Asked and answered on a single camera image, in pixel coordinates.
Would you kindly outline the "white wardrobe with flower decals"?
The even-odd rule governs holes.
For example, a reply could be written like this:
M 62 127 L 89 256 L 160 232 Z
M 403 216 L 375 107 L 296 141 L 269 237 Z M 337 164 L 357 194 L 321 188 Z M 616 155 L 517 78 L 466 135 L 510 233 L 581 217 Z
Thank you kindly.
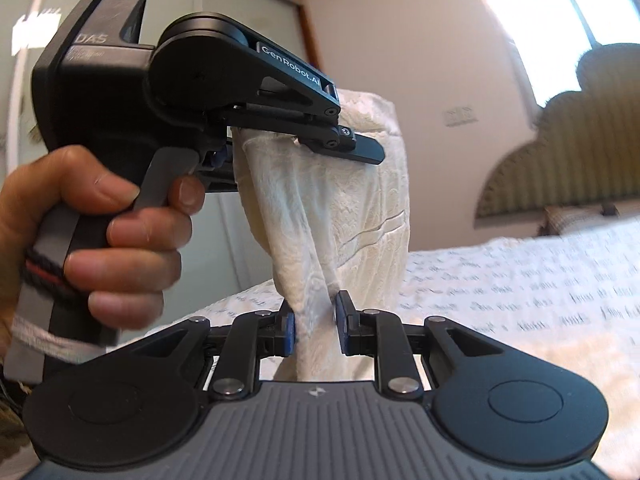
M 1 328 L 19 318 L 81 341 L 144 330 L 182 273 L 182 248 L 233 115 L 261 84 L 261 44 L 299 56 L 283 0 L 79 0 L 32 71 L 47 145 L 1 188 Z

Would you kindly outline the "white blanket with script text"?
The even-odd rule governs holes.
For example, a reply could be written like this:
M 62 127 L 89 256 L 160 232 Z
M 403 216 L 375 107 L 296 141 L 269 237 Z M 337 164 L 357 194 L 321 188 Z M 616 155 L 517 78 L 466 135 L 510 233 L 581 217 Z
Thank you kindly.
M 383 307 L 442 315 L 588 378 L 610 409 L 594 461 L 639 475 L 639 222 L 563 236 L 405 252 Z

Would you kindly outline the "patterned pillow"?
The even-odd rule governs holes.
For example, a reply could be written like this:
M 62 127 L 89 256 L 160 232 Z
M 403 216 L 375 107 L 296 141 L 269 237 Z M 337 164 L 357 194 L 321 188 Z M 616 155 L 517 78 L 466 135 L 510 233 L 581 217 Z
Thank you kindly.
M 586 206 L 549 206 L 538 236 L 566 235 L 612 226 L 639 217 L 639 201 L 624 200 Z

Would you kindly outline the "cream textured pants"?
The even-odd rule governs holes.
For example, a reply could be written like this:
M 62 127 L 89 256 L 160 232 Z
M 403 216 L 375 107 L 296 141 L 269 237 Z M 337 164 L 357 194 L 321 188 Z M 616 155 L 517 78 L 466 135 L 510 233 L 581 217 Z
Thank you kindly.
M 292 136 L 232 131 L 233 169 L 250 230 L 272 260 L 277 292 L 295 314 L 296 345 L 274 373 L 284 382 L 367 379 L 372 363 L 341 352 L 333 300 L 393 310 L 410 238 L 409 173 L 394 104 L 338 94 L 341 124 L 377 140 L 379 165 L 314 154 Z

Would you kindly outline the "olive green padded headboard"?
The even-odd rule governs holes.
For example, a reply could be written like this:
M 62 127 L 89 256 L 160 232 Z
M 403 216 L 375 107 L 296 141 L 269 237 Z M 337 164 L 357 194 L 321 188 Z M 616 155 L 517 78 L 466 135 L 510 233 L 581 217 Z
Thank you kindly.
M 639 195 L 638 44 L 590 50 L 576 75 L 580 89 L 547 103 L 536 139 L 492 170 L 477 220 Z

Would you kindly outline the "white wall socket plate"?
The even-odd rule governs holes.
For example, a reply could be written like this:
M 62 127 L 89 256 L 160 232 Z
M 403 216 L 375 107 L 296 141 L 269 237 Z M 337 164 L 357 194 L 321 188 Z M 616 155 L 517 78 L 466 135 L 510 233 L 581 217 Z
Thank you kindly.
M 457 127 L 476 122 L 477 117 L 470 106 L 456 106 L 444 111 L 444 123 L 446 127 Z

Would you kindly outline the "window with metal frame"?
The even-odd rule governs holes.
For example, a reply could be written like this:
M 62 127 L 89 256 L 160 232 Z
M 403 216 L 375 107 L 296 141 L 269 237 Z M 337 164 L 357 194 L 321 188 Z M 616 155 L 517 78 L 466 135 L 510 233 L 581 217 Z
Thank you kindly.
M 528 106 L 578 90 L 579 60 L 639 41 L 639 0 L 484 0 L 506 34 Z

